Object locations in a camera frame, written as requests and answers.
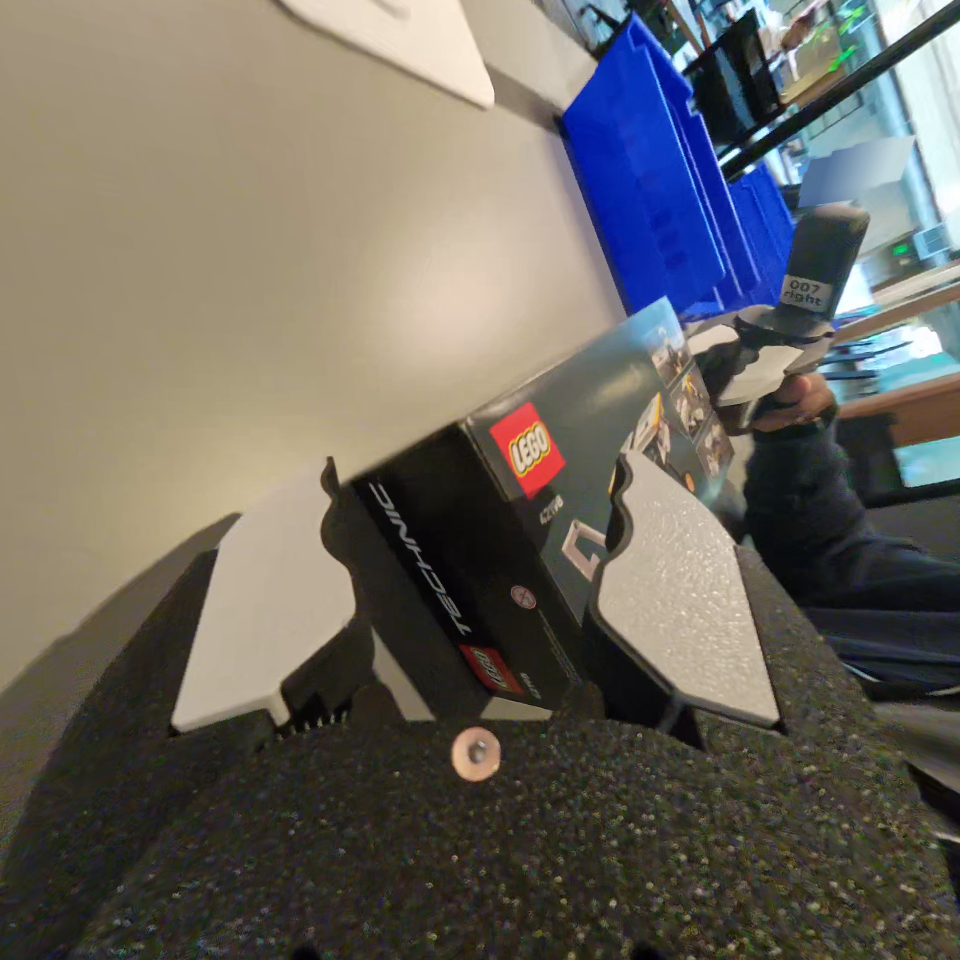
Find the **black pole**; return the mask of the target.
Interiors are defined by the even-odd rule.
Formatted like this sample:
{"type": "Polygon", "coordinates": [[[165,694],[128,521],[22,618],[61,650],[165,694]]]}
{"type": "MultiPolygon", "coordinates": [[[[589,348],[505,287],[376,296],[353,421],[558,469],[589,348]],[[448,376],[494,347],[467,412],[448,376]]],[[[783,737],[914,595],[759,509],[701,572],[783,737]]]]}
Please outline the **black pole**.
{"type": "Polygon", "coordinates": [[[864,89],[874,80],[889,73],[903,61],[922,51],[931,42],[959,22],[959,1],[948,2],[944,7],[925,18],[918,26],[906,32],[881,53],[871,57],[851,74],[832,81],[827,88],[802,108],[796,109],[771,132],[750,142],[738,153],[724,161],[721,172],[727,183],[735,182],[748,168],[762,161],[769,153],[820,119],[833,108],[864,89]]]}

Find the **black office chair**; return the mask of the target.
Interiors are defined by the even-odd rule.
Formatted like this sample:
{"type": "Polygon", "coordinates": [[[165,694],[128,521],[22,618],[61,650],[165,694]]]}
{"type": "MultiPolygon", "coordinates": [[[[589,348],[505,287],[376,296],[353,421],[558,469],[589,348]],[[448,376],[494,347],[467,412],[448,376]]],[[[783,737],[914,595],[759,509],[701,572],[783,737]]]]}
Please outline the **black office chair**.
{"type": "Polygon", "coordinates": [[[683,68],[693,108],[706,126],[748,130],[784,112],[768,60],[762,23],[751,7],[683,68]]]}

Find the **black toy brick box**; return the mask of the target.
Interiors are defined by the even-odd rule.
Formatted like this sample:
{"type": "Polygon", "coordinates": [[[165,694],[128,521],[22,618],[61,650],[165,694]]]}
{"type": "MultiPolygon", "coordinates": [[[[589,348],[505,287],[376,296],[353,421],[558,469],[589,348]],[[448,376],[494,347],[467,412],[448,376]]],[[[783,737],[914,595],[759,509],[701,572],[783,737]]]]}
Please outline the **black toy brick box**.
{"type": "Polygon", "coordinates": [[[373,630],[435,717],[536,716],[593,682],[655,722],[667,695],[584,626],[630,451],[720,511],[733,452],[664,297],[349,482],[373,630]]]}

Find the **grey desk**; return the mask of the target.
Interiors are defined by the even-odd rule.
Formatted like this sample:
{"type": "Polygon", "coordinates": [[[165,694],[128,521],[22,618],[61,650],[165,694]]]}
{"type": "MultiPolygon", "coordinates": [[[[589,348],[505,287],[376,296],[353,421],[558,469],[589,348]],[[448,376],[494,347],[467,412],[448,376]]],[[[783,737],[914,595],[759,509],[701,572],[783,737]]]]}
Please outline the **grey desk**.
{"type": "Polygon", "coordinates": [[[2,2],[2,846],[193,557],[625,311],[554,118],[594,69],[463,2],[490,110],[278,2],[2,2]]]}

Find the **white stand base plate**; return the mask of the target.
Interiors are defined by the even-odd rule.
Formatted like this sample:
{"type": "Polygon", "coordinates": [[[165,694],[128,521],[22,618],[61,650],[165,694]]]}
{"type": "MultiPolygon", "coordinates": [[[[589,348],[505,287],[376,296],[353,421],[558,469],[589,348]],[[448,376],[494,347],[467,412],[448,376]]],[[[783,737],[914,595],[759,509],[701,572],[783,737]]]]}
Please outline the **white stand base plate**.
{"type": "Polygon", "coordinates": [[[460,1],[281,1],[303,24],[491,110],[494,85],[460,1]]]}

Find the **blue plastic bin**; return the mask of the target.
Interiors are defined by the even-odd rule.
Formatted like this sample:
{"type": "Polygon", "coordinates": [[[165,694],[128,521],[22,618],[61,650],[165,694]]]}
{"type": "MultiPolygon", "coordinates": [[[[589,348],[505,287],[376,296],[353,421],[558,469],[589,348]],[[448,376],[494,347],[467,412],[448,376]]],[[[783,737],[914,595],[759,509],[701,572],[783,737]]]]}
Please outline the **blue plastic bin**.
{"type": "Polygon", "coordinates": [[[726,271],[715,287],[720,312],[776,305],[795,224],[773,174],[759,164],[728,184],[717,173],[706,198],[726,271]]]}
{"type": "Polygon", "coordinates": [[[745,306],[758,274],[692,88],[641,18],[620,27],[559,125],[629,314],[745,306]]]}

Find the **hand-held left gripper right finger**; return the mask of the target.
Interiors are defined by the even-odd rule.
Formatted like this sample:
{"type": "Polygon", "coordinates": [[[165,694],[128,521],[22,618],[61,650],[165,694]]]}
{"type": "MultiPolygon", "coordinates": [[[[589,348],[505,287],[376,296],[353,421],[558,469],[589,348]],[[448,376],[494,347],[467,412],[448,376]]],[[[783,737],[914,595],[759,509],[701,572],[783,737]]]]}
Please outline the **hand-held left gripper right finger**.
{"type": "Polygon", "coordinates": [[[592,584],[607,702],[660,729],[696,709],[762,729],[781,713],[741,576],[714,513],[641,452],[620,456],[610,529],[592,584]]]}

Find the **person's right hand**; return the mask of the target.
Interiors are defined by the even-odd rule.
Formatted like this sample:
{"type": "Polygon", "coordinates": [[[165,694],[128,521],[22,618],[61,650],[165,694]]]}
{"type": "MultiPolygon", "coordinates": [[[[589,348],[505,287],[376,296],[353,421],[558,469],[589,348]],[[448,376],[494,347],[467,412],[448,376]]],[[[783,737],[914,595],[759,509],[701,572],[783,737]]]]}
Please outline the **person's right hand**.
{"type": "Polygon", "coordinates": [[[792,375],[765,397],[757,408],[750,429],[773,433],[793,426],[831,420],[837,404],[830,383],[819,372],[792,375]]]}

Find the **person's right forearm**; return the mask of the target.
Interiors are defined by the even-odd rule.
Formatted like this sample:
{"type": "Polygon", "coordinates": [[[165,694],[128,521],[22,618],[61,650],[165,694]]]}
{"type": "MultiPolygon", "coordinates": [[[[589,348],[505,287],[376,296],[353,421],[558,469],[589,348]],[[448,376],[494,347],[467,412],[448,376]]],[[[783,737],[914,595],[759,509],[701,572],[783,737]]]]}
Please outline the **person's right forearm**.
{"type": "Polygon", "coordinates": [[[753,434],[746,523],[763,563],[801,607],[958,613],[958,564],[872,525],[834,434],[821,423],[753,434]]]}

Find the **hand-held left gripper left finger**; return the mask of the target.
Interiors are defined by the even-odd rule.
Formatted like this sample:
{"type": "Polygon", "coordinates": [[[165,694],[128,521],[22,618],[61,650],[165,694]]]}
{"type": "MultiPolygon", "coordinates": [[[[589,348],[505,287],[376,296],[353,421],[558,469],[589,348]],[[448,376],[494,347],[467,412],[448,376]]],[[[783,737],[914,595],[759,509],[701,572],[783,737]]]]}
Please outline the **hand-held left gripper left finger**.
{"type": "Polygon", "coordinates": [[[224,535],[171,716],[178,734],[248,714],[275,729],[332,716],[374,677],[342,507],[326,458],[224,535]]]}

